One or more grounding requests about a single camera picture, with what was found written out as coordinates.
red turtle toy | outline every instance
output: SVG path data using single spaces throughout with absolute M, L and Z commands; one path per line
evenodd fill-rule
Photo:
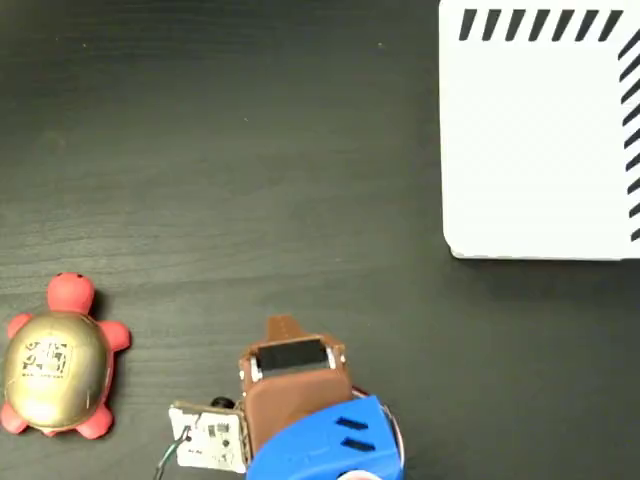
M 28 426 L 51 437 L 77 430 L 101 437 L 113 416 L 105 405 L 114 352 L 131 344 L 119 322 L 89 316 L 95 289 L 79 273 L 59 273 L 47 288 L 49 312 L 22 313 L 9 323 L 4 363 L 2 426 L 13 434 Z

turtle head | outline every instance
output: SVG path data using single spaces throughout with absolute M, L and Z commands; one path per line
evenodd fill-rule
M 59 273 L 47 287 L 47 303 L 55 312 L 88 315 L 95 289 L 89 277 L 79 273 Z

dark wooden table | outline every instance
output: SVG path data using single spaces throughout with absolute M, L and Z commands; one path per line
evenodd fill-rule
M 638 477 L 636 266 L 448 253 L 435 2 L 0 11 L 0 318 L 81 271 L 135 338 L 112 433 L 2 433 L 0 478 L 151 478 L 169 404 L 236 396 L 282 312 L 347 343 L 407 479 Z

white box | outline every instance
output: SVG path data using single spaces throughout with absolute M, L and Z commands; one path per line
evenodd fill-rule
M 640 258 L 640 2 L 439 8 L 453 254 Z

striped border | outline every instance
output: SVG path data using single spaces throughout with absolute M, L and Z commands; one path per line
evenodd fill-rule
M 627 57 L 627 54 L 640 42 L 640 30 L 633 34 L 633 36 L 629 39 L 620 53 L 618 53 L 618 60 L 622 62 Z M 627 78 L 634 76 L 636 77 L 635 82 L 631 87 L 622 95 L 620 99 L 621 103 L 625 105 L 627 102 L 631 100 L 631 98 L 640 90 L 640 53 L 629 62 L 629 64 L 623 68 L 622 73 L 620 73 L 620 82 L 625 81 Z M 635 120 L 640 115 L 640 98 L 636 98 L 632 102 L 635 103 L 633 105 L 633 109 L 629 111 L 629 113 L 622 120 L 622 126 L 626 127 L 633 120 Z M 624 149 L 628 150 L 632 145 L 636 142 L 640 141 L 640 128 L 638 128 L 634 133 L 632 133 L 624 142 Z M 632 158 L 629 158 L 629 161 L 626 165 L 626 172 L 632 179 L 631 183 L 627 187 L 627 195 L 631 195 L 640 189 L 640 168 L 636 168 L 640 165 L 640 153 L 634 155 Z M 640 203 L 635 205 L 631 210 L 629 210 L 629 218 L 635 218 L 640 214 Z M 631 241 L 635 242 L 640 239 L 640 228 L 636 229 L 631 233 Z
M 501 9 L 490 9 L 487 12 L 487 15 L 484 19 L 484 26 L 481 25 L 480 27 L 483 29 L 482 41 L 488 42 L 494 39 L 493 32 L 495 31 L 496 26 L 498 25 L 500 18 L 505 18 L 505 17 L 508 17 L 509 28 L 507 29 L 507 35 L 504 38 L 504 40 L 506 40 L 507 42 L 512 42 L 513 40 L 515 40 L 516 36 L 519 33 L 520 26 L 522 25 L 522 20 L 524 19 L 525 15 L 527 15 L 529 12 L 523 9 L 515 9 L 503 15 L 503 13 L 505 12 L 506 12 L 505 10 L 501 10 Z M 531 26 L 531 31 L 524 32 L 524 35 L 528 35 L 528 39 L 530 42 L 535 42 L 540 39 L 540 36 L 544 30 L 544 27 L 547 24 L 547 20 L 549 18 L 549 14 L 551 13 L 551 10 L 539 9 L 539 10 L 533 10 L 533 12 L 535 12 L 535 18 Z M 578 29 L 578 33 L 576 34 L 576 37 L 574 39 L 569 39 L 569 40 L 582 42 L 586 38 L 589 31 L 591 30 L 591 27 L 593 26 L 593 22 L 598 17 L 598 15 L 600 15 L 601 12 L 602 12 L 601 10 L 586 10 L 582 15 L 582 19 L 579 20 L 580 28 Z M 602 27 L 602 31 L 600 32 L 600 35 L 598 37 L 599 42 L 606 42 L 609 39 L 609 37 L 611 36 L 611 33 L 616 28 L 616 25 L 618 25 L 618 22 L 620 21 L 620 18 L 622 17 L 623 13 L 624 12 L 622 10 L 609 11 L 609 16 L 607 17 L 607 20 L 605 21 L 604 26 Z M 569 23 L 574 19 L 574 17 L 576 17 L 576 10 L 566 10 L 566 9 L 562 10 L 558 18 L 558 22 L 556 23 L 555 27 L 553 27 L 553 34 L 551 36 L 552 41 L 559 42 L 563 39 L 565 31 L 569 26 Z M 462 15 L 462 24 L 460 25 L 459 40 L 461 42 L 465 42 L 469 39 L 471 30 L 473 29 L 473 26 L 477 18 L 478 18 L 477 9 L 472 9 L 472 8 L 465 9 L 464 14 Z

